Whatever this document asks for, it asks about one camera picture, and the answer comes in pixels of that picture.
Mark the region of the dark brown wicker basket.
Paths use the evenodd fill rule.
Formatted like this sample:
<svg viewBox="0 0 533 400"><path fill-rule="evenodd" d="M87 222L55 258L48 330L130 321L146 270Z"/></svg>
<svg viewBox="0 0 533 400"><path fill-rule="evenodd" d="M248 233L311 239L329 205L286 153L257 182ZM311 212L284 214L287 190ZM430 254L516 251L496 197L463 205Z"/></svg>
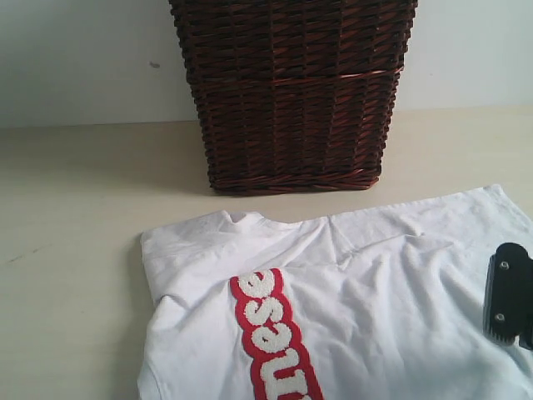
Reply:
<svg viewBox="0 0 533 400"><path fill-rule="evenodd" d="M417 3L173 1L218 193L366 190Z"/></svg>

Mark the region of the white t-shirt red logo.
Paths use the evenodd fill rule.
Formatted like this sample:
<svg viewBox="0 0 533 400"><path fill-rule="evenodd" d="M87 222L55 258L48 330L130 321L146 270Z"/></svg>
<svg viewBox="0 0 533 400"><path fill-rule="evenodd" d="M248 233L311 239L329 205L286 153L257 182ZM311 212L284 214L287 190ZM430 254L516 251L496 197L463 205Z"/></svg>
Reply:
<svg viewBox="0 0 533 400"><path fill-rule="evenodd" d="M532 244L497 185L275 222L220 211L141 237L142 399L529 399L482 332L490 255Z"/></svg>

